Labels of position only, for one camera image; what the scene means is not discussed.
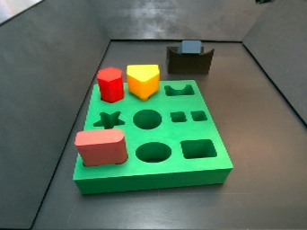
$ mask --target green block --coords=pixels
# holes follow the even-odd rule
[[[116,103],[93,86],[84,130],[120,128],[124,164],[85,167],[76,158],[73,180],[82,194],[223,183],[231,159],[195,81],[161,81],[140,101],[127,90]]]

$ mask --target square hole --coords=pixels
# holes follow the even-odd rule
[[[181,141],[183,156],[185,159],[217,156],[216,148],[209,139]]]
[[[185,114],[183,111],[171,112],[171,121],[172,122],[185,122]]]
[[[193,121],[207,120],[207,115],[203,111],[191,111]]]

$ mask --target yellow pentagonal block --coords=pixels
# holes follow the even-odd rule
[[[159,90],[159,65],[129,65],[127,66],[128,90],[140,100]]]

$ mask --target gray wall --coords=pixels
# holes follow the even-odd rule
[[[252,0],[90,0],[115,40],[241,41],[267,8]]]
[[[109,38],[86,1],[0,27],[0,228],[29,228]]]
[[[243,44],[307,123],[307,1],[277,0]]]

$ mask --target red square block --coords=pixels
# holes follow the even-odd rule
[[[108,67],[98,71],[97,81],[100,86],[100,98],[108,103],[115,103],[124,98],[123,70]]]
[[[124,132],[117,128],[77,132],[74,146],[85,166],[127,161]]]

